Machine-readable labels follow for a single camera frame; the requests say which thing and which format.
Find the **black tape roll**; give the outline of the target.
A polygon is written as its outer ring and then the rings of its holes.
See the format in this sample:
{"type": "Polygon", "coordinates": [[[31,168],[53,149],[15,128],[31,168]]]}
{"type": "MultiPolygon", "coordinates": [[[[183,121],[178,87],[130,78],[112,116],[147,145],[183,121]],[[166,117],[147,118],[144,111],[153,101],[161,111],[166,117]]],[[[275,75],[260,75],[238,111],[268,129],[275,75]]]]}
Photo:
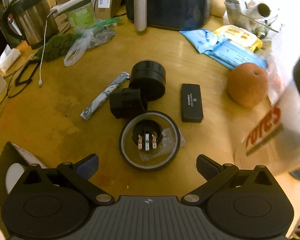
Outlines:
{"type": "Polygon", "coordinates": [[[181,142],[182,139],[179,127],[170,116],[159,111],[148,111],[135,117],[123,128],[119,138],[119,150],[125,160],[133,167],[137,168],[138,170],[152,171],[162,169],[169,164],[177,155],[179,148],[181,147],[181,142]],[[140,150],[132,139],[132,130],[133,127],[143,119],[156,121],[160,124],[163,130],[166,128],[173,128],[176,142],[170,155],[158,157],[145,163],[142,162],[139,154],[140,150]]]}

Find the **clear plastic case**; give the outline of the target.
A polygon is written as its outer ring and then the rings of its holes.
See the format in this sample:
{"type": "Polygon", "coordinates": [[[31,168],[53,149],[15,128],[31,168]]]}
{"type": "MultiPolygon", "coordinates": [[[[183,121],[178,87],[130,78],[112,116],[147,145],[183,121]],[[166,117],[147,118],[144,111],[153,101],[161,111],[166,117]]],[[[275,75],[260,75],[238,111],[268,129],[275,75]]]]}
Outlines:
{"type": "Polygon", "coordinates": [[[176,142],[175,132],[173,128],[164,129],[162,131],[162,136],[162,141],[157,144],[156,149],[151,149],[149,151],[139,151],[142,162],[145,163],[158,157],[165,157],[172,153],[176,142]]]}

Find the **white lidded jar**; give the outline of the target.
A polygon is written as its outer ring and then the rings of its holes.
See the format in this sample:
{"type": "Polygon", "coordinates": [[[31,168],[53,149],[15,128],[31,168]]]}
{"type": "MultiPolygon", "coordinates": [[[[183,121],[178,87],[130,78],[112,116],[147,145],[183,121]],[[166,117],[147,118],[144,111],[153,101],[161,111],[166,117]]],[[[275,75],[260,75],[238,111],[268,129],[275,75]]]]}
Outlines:
{"type": "Polygon", "coordinates": [[[13,187],[24,173],[25,168],[19,163],[13,163],[7,170],[5,178],[5,186],[8,194],[12,191],[13,187]]]}

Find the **black rectangular case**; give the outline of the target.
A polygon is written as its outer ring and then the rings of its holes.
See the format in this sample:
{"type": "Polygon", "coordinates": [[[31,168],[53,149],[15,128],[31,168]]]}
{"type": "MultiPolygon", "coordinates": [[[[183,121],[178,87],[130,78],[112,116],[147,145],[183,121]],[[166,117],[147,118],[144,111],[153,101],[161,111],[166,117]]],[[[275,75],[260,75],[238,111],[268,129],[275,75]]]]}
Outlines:
{"type": "Polygon", "coordinates": [[[201,123],[203,118],[200,85],[183,83],[181,85],[181,120],[201,123]]]}

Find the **black round plug adapter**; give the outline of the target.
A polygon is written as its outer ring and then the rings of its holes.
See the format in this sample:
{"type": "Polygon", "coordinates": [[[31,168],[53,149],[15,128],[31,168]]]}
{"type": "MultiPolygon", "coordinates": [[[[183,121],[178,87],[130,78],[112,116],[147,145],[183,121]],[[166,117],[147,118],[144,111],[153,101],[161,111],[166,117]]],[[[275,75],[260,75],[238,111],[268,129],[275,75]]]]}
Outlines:
{"type": "Polygon", "coordinates": [[[161,143],[163,129],[154,120],[143,119],[132,130],[133,142],[139,150],[150,151],[157,148],[161,143]]]}

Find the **black cube adapter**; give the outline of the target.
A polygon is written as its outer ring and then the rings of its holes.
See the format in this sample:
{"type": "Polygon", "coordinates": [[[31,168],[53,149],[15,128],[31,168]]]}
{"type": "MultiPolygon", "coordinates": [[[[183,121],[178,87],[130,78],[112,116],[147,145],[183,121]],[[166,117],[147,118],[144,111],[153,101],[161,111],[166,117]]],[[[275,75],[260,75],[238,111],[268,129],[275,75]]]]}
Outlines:
{"type": "Polygon", "coordinates": [[[147,100],[140,89],[124,88],[110,94],[110,111],[117,119],[131,119],[147,111],[147,100]]]}

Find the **patterned grey pen stick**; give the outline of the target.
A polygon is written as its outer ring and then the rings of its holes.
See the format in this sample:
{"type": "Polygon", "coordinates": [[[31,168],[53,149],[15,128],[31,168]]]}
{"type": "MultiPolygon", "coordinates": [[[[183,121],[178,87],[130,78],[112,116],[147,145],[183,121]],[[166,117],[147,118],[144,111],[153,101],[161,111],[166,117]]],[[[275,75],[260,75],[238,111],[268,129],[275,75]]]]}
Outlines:
{"type": "Polygon", "coordinates": [[[81,118],[83,120],[87,121],[106,102],[106,100],[109,98],[110,94],[129,79],[130,79],[130,74],[128,74],[127,72],[122,72],[80,114],[81,118]]]}

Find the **black cylinder case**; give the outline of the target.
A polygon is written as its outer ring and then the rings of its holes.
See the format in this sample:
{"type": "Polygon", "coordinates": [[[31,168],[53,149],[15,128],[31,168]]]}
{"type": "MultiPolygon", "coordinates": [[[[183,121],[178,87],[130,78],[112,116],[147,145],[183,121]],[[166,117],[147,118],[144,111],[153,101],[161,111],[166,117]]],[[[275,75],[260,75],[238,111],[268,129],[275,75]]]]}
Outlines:
{"type": "Polygon", "coordinates": [[[143,60],[136,63],[130,74],[129,88],[139,89],[146,101],[162,98],[166,91],[166,70],[160,63],[143,60]]]}

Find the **shaker bottle grey lid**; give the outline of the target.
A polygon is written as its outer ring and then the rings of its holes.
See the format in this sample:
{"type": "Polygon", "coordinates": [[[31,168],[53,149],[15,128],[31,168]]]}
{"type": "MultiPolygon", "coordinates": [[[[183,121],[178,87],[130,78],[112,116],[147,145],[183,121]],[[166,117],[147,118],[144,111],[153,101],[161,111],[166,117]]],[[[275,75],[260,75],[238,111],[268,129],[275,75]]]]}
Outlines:
{"type": "Polygon", "coordinates": [[[291,82],[238,144],[234,160],[241,169],[264,165],[273,175],[287,172],[300,180],[300,57],[291,82]]]}

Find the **brown cardboard box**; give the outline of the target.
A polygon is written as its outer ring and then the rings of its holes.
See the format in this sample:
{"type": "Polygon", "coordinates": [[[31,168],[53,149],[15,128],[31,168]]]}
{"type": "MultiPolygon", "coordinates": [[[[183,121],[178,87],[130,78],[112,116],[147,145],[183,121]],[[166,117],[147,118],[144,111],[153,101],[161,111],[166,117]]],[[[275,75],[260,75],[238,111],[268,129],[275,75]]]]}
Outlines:
{"type": "Polygon", "coordinates": [[[41,168],[46,168],[46,166],[39,160],[37,156],[8,141],[0,155],[0,206],[3,205],[4,201],[9,195],[6,191],[5,178],[8,168],[13,163],[21,164],[25,170],[33,163],[39,164],[41,168]]]}

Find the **orange-brown apple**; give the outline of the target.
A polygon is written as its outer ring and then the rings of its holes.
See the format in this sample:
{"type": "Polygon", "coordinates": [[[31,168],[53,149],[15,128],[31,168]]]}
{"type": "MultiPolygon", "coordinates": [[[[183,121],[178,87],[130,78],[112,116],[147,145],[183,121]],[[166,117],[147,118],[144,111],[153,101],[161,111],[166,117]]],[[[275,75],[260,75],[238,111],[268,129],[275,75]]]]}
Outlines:
{"type": "Polygon", "coordinates": [[[243,63],[232,70],[227,79],[227,91],[234,102],[254,108],[268,93],[267,72],[254,63],[243,63]]]}

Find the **white tissue box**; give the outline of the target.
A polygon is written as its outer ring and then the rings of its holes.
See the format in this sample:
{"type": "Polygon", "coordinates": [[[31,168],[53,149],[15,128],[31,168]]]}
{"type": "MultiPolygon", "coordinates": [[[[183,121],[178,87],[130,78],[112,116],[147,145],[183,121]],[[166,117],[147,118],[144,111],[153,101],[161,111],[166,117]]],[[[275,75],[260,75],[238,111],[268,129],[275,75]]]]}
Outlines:
{"type": "Polygon", "coordinates": [[[2,72],[7,72],[8,69],[15,63],[15,61],[20,57],[21,52],[17,48],[11,49],[7,45],[0,56],[0,70],[2,72]]]}

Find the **yellow wipes pack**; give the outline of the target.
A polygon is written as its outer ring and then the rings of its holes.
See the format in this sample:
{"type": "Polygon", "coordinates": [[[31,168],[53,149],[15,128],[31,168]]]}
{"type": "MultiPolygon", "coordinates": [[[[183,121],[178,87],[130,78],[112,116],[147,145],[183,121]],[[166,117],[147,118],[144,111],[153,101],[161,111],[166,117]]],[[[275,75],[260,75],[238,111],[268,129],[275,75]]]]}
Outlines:
{"type": "Polygon", "coordinates": [[[255,34],[235,25],[224,25],[214,30],[213,33],[218,37],[225,36],[252,52],[263,46],[263,42],[255,34]]]}

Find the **steel electric kettle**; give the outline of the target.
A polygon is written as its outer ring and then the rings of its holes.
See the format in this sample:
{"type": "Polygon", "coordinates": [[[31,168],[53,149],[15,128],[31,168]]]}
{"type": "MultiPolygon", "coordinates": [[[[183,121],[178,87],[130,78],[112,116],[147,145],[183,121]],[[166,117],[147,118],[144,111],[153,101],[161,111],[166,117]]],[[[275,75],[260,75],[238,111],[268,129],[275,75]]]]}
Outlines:
{"type": "Polygon", "coordinates": [[[4,11],[2,23],[9,35],[26,41],[32,49],[41,47],[45,41],[59,33],[47,0],[13,0],[4,11]],[[9,27],[9,15],[12,15],[20,35],[9,27]]]}

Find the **black air fryer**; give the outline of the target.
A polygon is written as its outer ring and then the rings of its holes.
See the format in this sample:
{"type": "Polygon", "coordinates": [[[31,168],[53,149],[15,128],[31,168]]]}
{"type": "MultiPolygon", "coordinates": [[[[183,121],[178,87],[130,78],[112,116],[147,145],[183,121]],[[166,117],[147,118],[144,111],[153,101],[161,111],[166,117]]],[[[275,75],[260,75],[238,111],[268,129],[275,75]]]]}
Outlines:
{"type": "Polygon", "coordinates": [[[148,26],[194,30],[210,19],[211,0],[126,0],[126,11],[139,32],[148,26]]]}

